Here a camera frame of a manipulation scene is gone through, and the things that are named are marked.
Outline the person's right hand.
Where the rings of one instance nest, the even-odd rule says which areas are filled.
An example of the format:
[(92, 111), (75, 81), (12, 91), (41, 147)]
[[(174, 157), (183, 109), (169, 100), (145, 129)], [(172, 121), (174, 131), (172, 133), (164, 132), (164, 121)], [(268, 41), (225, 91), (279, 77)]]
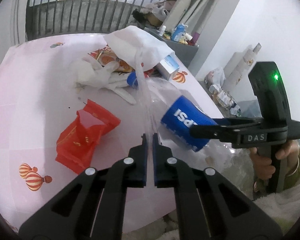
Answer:
[[(275, 167), (271, 164), (271, 159), (260, 156), (257, 148), (249, 149), (250, 159), (253, 162), (255, 174), (262, 180), (267, 180), (275, 173)], [(287, 161), (287, 175), (292, 174), (298, 166), (299, 145), (296, 140), (286, 142), (275, 154), (277, 160)]]

